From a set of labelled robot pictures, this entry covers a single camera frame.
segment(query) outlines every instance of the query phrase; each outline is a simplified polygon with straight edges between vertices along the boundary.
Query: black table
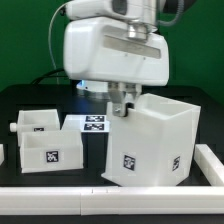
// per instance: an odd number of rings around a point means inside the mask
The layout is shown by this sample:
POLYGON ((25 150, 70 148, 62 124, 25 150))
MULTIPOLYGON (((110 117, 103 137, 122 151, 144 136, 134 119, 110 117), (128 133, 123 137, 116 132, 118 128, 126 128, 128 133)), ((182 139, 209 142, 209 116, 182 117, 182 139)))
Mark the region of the black table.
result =
MULTIPOLYGON (((217 157, 224 160, 224 106, 195 87, 169 86, 143 88, 152 93, 202 107, 197 144, 208 144, 217 157)), ((77 96, 68 85, 15 85, 0 93, 0 144, 4 144, 5 162, 0 167, 1 187, 111 186, 101 178, 105 169, 108 134, 82 134, 84 169, 22 174, 17 136, 9 124, 17 122, 19 110, 57 109, 60 123, 67 114, 105 114, 106 100, 77 96)), ((209 186, 195 162, 189 178, 181 186, 209 186)), ((0 223, 223 223, 223 215, 133 215, 133 216, 0 216, 0 223)))

